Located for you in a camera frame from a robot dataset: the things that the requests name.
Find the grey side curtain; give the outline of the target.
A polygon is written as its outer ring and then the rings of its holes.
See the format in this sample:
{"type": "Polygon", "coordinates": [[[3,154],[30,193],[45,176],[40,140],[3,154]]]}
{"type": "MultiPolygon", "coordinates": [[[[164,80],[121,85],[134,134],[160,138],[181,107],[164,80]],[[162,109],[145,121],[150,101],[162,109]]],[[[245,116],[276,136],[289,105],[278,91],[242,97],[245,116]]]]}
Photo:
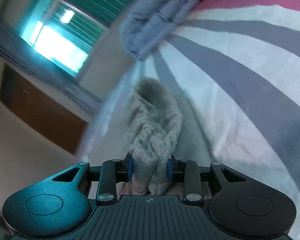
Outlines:
{"type": "Polygon", "coordinates": [[[51,86],[87,113],[97,113],[102,101],[82,88],[75,78],[28,45],[6,22],[0,21],[0,56],[12,66],[51,86]]]}

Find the grey-brown fleece pants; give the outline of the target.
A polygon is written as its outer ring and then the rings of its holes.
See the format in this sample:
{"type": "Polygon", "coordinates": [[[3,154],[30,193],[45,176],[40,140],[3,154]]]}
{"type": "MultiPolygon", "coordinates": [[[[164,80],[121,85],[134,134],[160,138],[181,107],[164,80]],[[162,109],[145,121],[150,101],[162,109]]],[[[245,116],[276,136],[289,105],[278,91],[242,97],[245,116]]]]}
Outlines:
{"type": "Polygon", "coordinates": [[[158,80],[143,78],[128,101],[123,151],[134,161],[132,180],[119,183],[118,195],[162,195],[181,191],[167,178],[170,157],[209,166],[209,143],[184,92],[171,92],[158,80]]]}

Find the striped pink grey bed sheet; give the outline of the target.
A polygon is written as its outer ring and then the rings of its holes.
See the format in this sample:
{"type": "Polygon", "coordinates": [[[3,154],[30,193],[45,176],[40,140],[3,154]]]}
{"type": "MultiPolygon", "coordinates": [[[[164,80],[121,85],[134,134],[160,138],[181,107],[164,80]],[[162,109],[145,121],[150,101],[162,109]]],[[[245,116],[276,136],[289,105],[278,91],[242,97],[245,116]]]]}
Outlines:
{"type": "Polygon", "coordinates": [[[300,239],[300,0],[203,0],[136,61],[77,150],[100,165],[127,150],[128,100],[143,78],[169,89],[183,113],[175,157],[223,163],[288,195],[300,239]]]}

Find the folded blue grey quilt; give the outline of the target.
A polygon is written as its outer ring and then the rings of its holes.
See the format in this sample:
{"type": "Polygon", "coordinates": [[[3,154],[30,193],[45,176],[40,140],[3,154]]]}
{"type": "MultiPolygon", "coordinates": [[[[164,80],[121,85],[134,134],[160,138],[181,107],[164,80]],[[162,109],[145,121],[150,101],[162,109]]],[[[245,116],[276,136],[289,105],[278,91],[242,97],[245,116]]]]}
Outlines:
{"type": "Polygon", "coordinates": [[[121,23],[123,50],[144,60],[165,37],[181,25],[199,0],[137,0],[121,23]]]}

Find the brown wooden door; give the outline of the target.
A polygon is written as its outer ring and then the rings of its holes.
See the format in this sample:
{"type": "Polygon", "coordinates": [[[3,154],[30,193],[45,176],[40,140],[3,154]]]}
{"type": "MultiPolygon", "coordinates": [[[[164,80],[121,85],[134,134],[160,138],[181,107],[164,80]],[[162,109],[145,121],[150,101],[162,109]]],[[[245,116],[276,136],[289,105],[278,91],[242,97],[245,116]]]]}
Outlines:
{"type": "Polygon", "coordinates": [[[87,122],[57,103],[8,64],[0,101],[20,120],[57,146],[75,154],[87,122]]]}

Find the window with green curtain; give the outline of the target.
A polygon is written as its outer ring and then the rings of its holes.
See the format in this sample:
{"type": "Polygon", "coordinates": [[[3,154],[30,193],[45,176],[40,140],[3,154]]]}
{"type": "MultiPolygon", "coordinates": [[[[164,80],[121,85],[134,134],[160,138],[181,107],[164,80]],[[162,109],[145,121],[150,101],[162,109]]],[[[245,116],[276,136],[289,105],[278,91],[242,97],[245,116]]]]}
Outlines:
{"type": "Polygon", "coordinates": [[[19,35],[76,77],[96,42],[134,0],[32,0],[19,35]]]}

